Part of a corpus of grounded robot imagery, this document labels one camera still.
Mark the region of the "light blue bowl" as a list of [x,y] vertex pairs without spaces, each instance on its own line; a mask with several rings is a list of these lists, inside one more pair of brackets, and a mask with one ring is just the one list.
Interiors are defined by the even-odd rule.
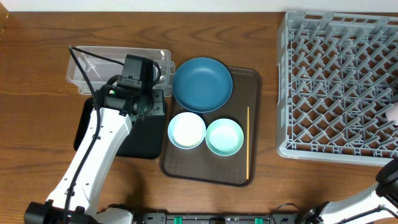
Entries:
[[193,149],[205,138],[205,122],[195,113],[183,112],[171,119],[167,134],[174,146],[180,149]]

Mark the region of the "dark blue plate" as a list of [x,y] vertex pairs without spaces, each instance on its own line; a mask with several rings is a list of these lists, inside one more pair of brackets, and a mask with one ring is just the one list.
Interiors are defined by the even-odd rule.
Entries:
[[208,57],[190,59],[175,72],[174,98],[185,109],[209,113],[222,107],[233,91],[233,79],[227,67]]

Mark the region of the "mint green bowl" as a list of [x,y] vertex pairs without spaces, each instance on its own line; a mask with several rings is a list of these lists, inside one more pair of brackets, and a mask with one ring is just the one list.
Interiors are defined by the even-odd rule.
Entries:
[[213,121],[206,130],[206,145],[218,156],[232,156],[242,147],[244,132],[232,119],[221,118]]

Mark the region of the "wooden chopstick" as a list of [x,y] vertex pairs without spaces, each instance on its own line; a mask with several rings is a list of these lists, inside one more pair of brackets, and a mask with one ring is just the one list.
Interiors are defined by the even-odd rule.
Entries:
[[250,109],[249,107],[247,107],[247,120],[246,120],[247,124],[246,124],[246,180],[249,179],[249,161],[250,161],[250,152],[249,152],[249,148],[250,148],[250,142],[249,142],[249,138],[250,138]]

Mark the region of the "white cup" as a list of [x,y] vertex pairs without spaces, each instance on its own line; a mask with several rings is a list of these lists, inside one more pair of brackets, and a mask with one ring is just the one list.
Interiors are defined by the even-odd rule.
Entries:
[[388,121],[392,121],[393,125],[398,125],[398,102],[394,103],[387,111],[386,118]]

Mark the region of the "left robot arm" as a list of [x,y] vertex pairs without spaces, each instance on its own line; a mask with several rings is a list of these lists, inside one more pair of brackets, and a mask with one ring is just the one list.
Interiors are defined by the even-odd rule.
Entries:
[[25,223],[133,223],[126,208],[98,213],[104,181],[116,157],[155,159],[165,126],[164,92],[155,90],[161,69],[151,59],[127,55],[120,75],[93,90],[93,110],[68,170],[45,203],[31,202]]

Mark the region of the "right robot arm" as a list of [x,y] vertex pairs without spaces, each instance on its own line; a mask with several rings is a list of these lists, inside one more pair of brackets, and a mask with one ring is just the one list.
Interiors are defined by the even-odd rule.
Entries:
[[397,159],[388,162],[370,188],[345,200],[324,202],[296,223],[370,223],[397,218]]

